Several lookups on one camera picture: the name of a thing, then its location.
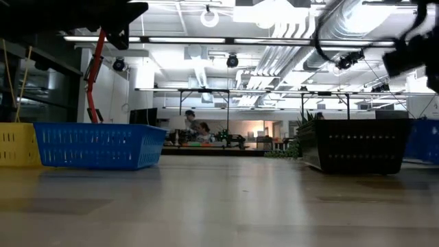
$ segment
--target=blue container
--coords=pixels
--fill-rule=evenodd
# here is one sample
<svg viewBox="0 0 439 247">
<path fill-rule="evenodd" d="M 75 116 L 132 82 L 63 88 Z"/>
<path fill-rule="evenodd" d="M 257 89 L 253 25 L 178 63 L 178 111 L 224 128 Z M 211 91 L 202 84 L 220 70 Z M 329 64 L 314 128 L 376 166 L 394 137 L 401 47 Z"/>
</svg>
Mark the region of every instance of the blue container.
<svg viewBox="0 0 439 247">
<path fill-rule="evenodd" d="M 166 130 L 131 124 L 34 123 L 50 167 L 141 169 L 157 164 Z"/>
<path fill-rule="evenodd" d="M 416 120 L 405 149 L 405 158 L 439 165 L 439 121 Z"/>
</svg>

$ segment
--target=woman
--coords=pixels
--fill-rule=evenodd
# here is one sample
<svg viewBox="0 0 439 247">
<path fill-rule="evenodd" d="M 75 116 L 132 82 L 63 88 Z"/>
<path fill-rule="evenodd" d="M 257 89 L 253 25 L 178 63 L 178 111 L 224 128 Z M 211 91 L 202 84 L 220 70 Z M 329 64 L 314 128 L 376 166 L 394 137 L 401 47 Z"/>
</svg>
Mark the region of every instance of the woman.
<svg viewBox="0 0 439 247">
<path fill-rule="evenodd" d="M 215 137 L 210 133 L 211 129 L 207 126 L 207 123 L 201 122 L 198 127 L 197 141 L 200 143 L 211 143 L 215 141 Z"/>
</svg>

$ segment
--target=ceiling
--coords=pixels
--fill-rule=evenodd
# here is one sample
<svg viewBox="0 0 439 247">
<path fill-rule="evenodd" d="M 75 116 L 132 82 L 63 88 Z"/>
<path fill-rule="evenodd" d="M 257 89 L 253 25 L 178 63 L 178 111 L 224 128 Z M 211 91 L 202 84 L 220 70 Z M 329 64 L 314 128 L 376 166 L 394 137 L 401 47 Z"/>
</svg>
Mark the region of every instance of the ceiling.
<svg viewBox="0 0 439 247">
<path fill-rule="evenodd" d="M 205 10 L 204 5 L 185 5 L 185 2 L 170 3 L 170 1 L 154 1 L 150 9 L 133 21 L 130 25 L 132 36 L 217 36 L 217 37 L 270 37 L 274 28 L 262 29 L 255 23 L 238 23 L 233 21 L 234 1 L 227 1 L 222 7 L 212 6 L 212 10 L 219 12 L 219 22 L 215 27 L 206 27 L 200 21 L 200 15 Z M 313 7 L 312 12 L 319 15 L 319 5 Z M 369 32 L 365 39 L 380 39 L 384 36 L 396 36 L 409 27 L 414 20 L 414 8 L 395 8 L 393 13 L 379 27 Z M 429 10 L 429 17 L 418 32 L 423 33 L 434 26 L 434 10 Z M 78 34 L 91 35 L 87 30 L 79 30 Z M 157 64 L 155 82 L 160 86 L 172 85 L 174 82 L 187 82 L 188 78 L 195 77 L 190 63 L 184 60 L 184 49 L 187 45 L 153 45 L 131 44 L 130 49 L 148 50 L 150 57 Z M 239 45 L 203 45 L 209 51 L 209 62 L 205 65 L 207 78 L 235 79 L 240 69 L 253 70 L 263 57 L 266 46 L 239 46 Z M 360 61 L 348 71 L 341 74 L 333 65 L 327 65 L 309 80 L 302 83 L 309 90 L 349 90 L 359 91 L 368 82 L 387 74 L 382 63 L 382 55 L 386 49 L 369 49 L 366 51 L 365 61 Z M 228 54 L 237 54 L 239 66 L 229 69 L 226 66 Z M 142 58 L 127 59 L 131 66 L 143 62 Z M 405 88 L 405 76 L 390 81 L 392 90 Z"/>
</svg>

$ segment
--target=wooden floor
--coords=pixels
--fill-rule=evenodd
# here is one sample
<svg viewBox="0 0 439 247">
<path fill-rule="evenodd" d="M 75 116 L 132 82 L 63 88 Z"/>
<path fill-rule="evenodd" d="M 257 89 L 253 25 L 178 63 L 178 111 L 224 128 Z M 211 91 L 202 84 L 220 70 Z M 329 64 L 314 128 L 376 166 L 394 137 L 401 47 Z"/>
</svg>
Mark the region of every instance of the wooden floor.
<svg viewBox="0 0 439 247">
<path fill-rule="evenodd" d="M 162 156 L 137 172 L 0 169 L 1 247 L 439 246 L 439 169 L 328 176 Z"/>
</svg>

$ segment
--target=lamp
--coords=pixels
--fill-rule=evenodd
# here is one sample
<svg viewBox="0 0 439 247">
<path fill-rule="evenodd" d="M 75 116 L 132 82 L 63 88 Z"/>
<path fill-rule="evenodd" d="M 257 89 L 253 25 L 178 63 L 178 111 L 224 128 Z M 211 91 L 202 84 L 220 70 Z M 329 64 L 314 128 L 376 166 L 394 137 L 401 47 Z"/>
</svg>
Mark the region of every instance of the lamp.
<svg viewBox="0 0 439 247">
<path fill-rule="evenodd" d="M 169 119 L 169 129 L 176 130 L 176 141 L 174 142 L 174 145 L 177 145 L 178 130 L 186 129 L 185 117 L 184 116 L 171 117 L 171 119 Z"/>
</svg>

